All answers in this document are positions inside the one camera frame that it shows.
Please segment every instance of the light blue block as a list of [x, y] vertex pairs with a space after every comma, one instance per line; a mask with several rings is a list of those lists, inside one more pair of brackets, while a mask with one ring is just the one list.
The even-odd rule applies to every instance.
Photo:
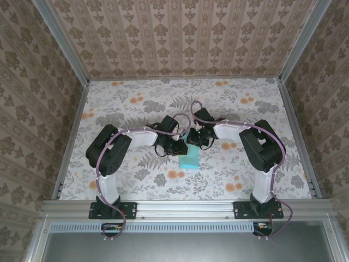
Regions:
[[179, 167], [183, 169], [198, 169], [198, 151], [199, 147], [186, 144], [188, 147], [188, 154], [186, 156], [179, 156]]

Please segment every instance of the robotic arm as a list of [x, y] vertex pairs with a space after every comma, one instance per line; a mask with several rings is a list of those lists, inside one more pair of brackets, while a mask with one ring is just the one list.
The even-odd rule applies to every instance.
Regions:
[[[214, 121], [214, 118], [205, 108], [202, 108], [194, 115], [201, 120]], [[208, 146], [209, 139], [232, 139], [235, 141], [241, 139], [251, 165], [258, 170], [251, 195], [251, 208], [256, 214], [263, 213], [263, 207], [275, 202], [270, 188], [273, 182], [272, 168], [282, 160], [279, 145], [267, 134], [257, 129], [234, 125], [228, 123], [223, 118], [219, 118], [215, 123], [203, 123], [200, 121], [196, 123], [197, 128], [190, 129], [187, 138], [187, 143], [189, 144], [201, 147], [202, 145]], [[178, 122], [176, 120], [166, 116], [161, 123], [151, 124], [138, 129], [124, 130], [123, 134], [114, 139], [101, 158], [99, 165], [101, 176], [98, 182], [101, 193], [108, 203], [112, 205], [120, 203], [115, 172], [120, 167], [128, 148], [160, 145], [166, 154], [175, 156], [187, 153], [188, 148], [184, 141], [176, 141], [169, 135], [177, 125]], [[267, 121], [260, 120], [255, 125], [277, 137]], [[105, 145], [118, 132], [119, 130], [111, 124], [103, 128], [86, 151], [86, 157], [90, 166], [96, 168], [98, 158], [100, 158]]]

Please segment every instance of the floral mat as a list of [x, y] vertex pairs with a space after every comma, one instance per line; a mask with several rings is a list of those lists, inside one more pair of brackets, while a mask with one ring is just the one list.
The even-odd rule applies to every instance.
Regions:
[[[191, 79], [91, 82], [61, 199], [95, 199], [95, 171], [85, 152], [105, 125], [141, 127], [166, 114], [189, 115], [195, 99], [215, 118], [267, 120], [287, 151], [275, 177], [276, 195], [311, 198], [275, 79]], [[187, 125], [185, 117], [178, 122]], [[133, 148], [117, 171], [117, 184], [123, 200], [248, 199], [255, 173], [240, 141], [219, 139], [200, 151], [198, 170], [180, 169], [178, 157], [158, 157], [153, 147]]]

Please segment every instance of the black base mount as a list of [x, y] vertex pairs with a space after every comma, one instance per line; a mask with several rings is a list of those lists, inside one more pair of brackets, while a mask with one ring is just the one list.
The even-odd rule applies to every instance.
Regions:
[[[113, 206], [117, 207], [124, 213], [126, 219], [136, 219], [137, 202], [121, 202], [120, 197]], [[91, 203], [89, 210], [89, 219], [122, 219], [122, 216], [115, 209], [104, 204], [97, 196], [96, 202]]]
[[261, 204], [251, 194], [251, 201], [236, 201], [233, 207], [235, 219], [284, 218], [282, 206], [274, 198]]

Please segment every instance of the wire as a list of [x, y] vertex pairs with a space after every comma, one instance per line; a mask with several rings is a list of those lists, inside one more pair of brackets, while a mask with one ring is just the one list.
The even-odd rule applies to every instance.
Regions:
[[166, 157], [166, 156], [168, 155], [167, 153], [164, 154], [163, 156], [159, 155], [157, 148], [158, 148], [158, 144], [156, 144], [156, 145], [155, 145], [155, 148], [154, 148], [155, 154], [157, 154], [158, 157]]
[[[105, 225], [105, 226], [103, 227], [102, 236], [104, 237], [104, 240], [107, 239], [107, 236], [105, 235], [105, 230], [106, 230], [107, 228], [111, 228], [111, 227], [115, 227], [115, 225], [110, 224], [110, 225]], [[115, 237], [117, 237], [119, 233], [117, 233], [115, 236], [111, 236], [111, 237], [110, 237], [110, 240], [113, 240]]]
[[273, 214], [270, 212], [270, 220], [269, 223], [272, 225], [273, 228]]
[[271, 192], [271, 194], [272, 194], [273, 198], [275, 198], [276, 201], [278, 201], [278, 202], [282, 203], [283, 205], [287, 206], [287, 208], [290, 210], [290, 216], [288, 217], [288, 220], [286, 221], [286, 223], [284, 224], [284, 226], [283, 226], [279, 231], [277, 231], [277, 232], [275, 232], [275, 233], [273, 233], [273, 234], [270, 234], [269, 236], [266, 236], [266, 235], [263, 234], [262, 232], [260, 232], [260, 231], [258, 231], [258, 230], [255, 230], [255, 232], [257, 232], [257, 233], [260, 234], [261, 236], [264, 236], [265, 238], [279, 235], [282, 231], [285, 230], [285, 228], [286, 228], [286, 227], [288, 226], [288, 224], [291, 222], [291, 219], [292, 219], [292, 217], [293, 217], [293, 210], [292, 210], [292, 208], [289, 206], [289, 204], [287, 204], [286, 202], [284, 202], [284, 201], [278, 199], [278, 198], [276, 197], [276, 195], [274, 195], [273, 192]]
[[271, 181], [271, 183], [270, 183], [270, 193], [272, 194], [273, 198], [274, 198], [276, 201], [282, 203], [283, 205], [287, 206], [288, 209], [290, 209], [290, 216], [289, 216], [289, 218], [288, 218], [286, 224], [285, 224], [278, 232], [276, 232], [276, 233], [274, 233], [274, 234], [271, 234], [271, 235], [269, 235], [268, 237], [275, 236], [275, 235], [281, 233], [281, 232], [287, 227], [287, 225], [290, 223], [290, 221], [291, 221], [291, 219], [292, 219], [292, 216], [293, 216], [293, 210], [292, 210], [292, 208], [289, 206], [289, 204], [287, 204], [287, 203], [281, 201], [280, 199], [278, 199], [278, 198], [275, 196], [275, 194], [273, 193], [273, 190], [274, 190], [275, 173], [276, 173], [276, 171], [282, 166], [282, 164], [283, 164], [284, 161], [285, 161], [285, 157], [286, 157], [286, 152], [285, 152], [285, 149], [284, 149], [284, 147], [283, 147], [281, 141], [280, 141], [275, 135], [273, 135], [271, 132], [269, 132], [268, 130], [266, 130], [266, 129], [262, 128], [262, 127], [256, 126], [256, 125], [254, 125], [254, 124], [239, 123], [239, 122], [233, 122], [233, 121], [229, 121], [229, 120], [225, 120], [225, 121], [205, 121], [205, 120], [202, 120], [202, 119], [200, 119], [200, 118], [198, 118], [197, 116], [194, 115], [194, 112], [193, 112], [193, 110], [192, 110], [192, 107], [193, 107], [195, 104], [199, 104], [200, 107], [202, 108], [202, 103], [201, 103], [200, 101], [198, 101], [198, 100], [195, 100], [195, 101], [193, 101], [193, 102], [191, 103], [191, 105], [190, 105], [190, 112], [191, 112], [193, 118], [195, 118], [196, 120], [198, 120], [198, 121], [200, 121], [200, 122], [202, 122], [202, 123], [218, 124], [218, 123], [222, 123], [222, 122], [224, 123], [224, 122], [225, 122], [225, 123], [228, 123], [228, 124], [234, 124], [235, 126], [243, 126], [243, 127], [255, 128], [255, 129], [257, 129], [257, 130], [259, 130], [259, 131], [261, 131], [261, 132], [264, 132], [264, 133], [267, 134], [268, 136], [270, 136], [270, 137], [279, 145], [279, 147], [280, 147], [280, 149], [281, 149], [282, 159], [281, 159], [280, 163], [273, 169], [273, 172], [272, 172], [272, 181]]
[[214, 142], [214, 138], [212, 139], [212, 142], [211, 142], [211, 144], [210, 144], [208, 147], [206, 147], [205, 149], [202, 149], [202, 145], [201, 145], [201, 146], [200, 146], [200, 149], [201, 149], [202, 151], [205, 151], [205, 150], [210, 149], [210, 148], [212, 147], [212, 145], [213, 145], [213, 142]]
[[177, 116], [185, 116], [185, 117], [188, 119], [189, 124], [188, 124], [188, 126], [187, 126], [182, 132], [178, 133], [178, 130], [177, 130], [177, 133], [174, 134], [174, 135], [184, 135], [185, 133], [187, 133], [187, 132], [189, 131], [189, 129], [190, 129], [190, 127], [191, 127], [191, 120], [190, 120], [190, 117], [189, 117], [188, 115], [184, 114], [184, 113], [177, 113], [177, 114], [175, 114], [172, 118], [175, 118], [175, 117], [177, 117]]
[[115, 135], [113, 135], [110, 140], [105, 144], [104, 148], [102, 149], [98, 159], [97, 159], [97, 163], [96, 163], [96, 184], [97, 184], [97, 190], [98, 190], [98, 194], [99, 194], [99, 197], [101, 198], [101, 200], [104, 202], [104, 204], [106, 204], [107, 206], [109, 206], [110, 208], [116, 210], [121, 216], [122, 216], [122, 219], [123, 219], [123, 226], [121, 227], [121, 230], [114, 236], [114, 237], [107, 237], [105, 235], [105, 230], [103, 230], [103, 237], [104, 239], [114, 239], [114, 238], [117, 238], [121, 235], [121, 233], [124, 231], [125, 227], [126, 227], [126, 216], [125, 214], [120, 210], [118, 209], [117, 207], [113, 206], [112, 204], [110, 204], [106, 199], [105, 197], [103, 196], [103, 193], [102, 193], [102, 190], [101, 190], [101, 186], [100, 186], [100, 183], [99, 183], [99, 178], [101, 176], [101, 173], [99, 171], [99, 167], [100, 167], [100, 162], [102, 161], [102, 158], [105, 154], [105, 152], [107, 151], [108, 147], [111, 145], [111, 143], [113, 143], [113, 141], [115, 140], [116, 137], [118, 137], [119, 135], [123, 134], [123, 133], [128, 133], [128, 132], [139, 132], [139, 131], [149, 131], [149, 132], [155, 132], [155, 133], [159, 133], [159, 134], [165, 134], [165, 135], [182, 135], [182, 134], [185, 134], [191, 127], [191, 120], [190, 120], [190, 117], [187, 116], [186, 114], [183, 114], [183, 113], [178, 113], [176, 115], [174, 115], [173, 118], [175, 118], [176, 116], [178, 115], [183, 115], [185, 116], [189, 123], [188, 123], [188, 126], [185, 130], [183, 130], [182, 132], [179, 132], [179, 133], [175, 133], [175, 134], [172, 134], [172, 133], [168, 133], [168, 132], [163, 132], [163, 131], [159, 131], [159, 130], [154, 130], [154, 129], [151, 129], [151, 128], [148, 128], [148, 127], [143, 127], [143, 128], [134, 128], [134, 129], [124, 129], [124, 130], [121, 130], [119, 131], [118, 133], [116, 133]]

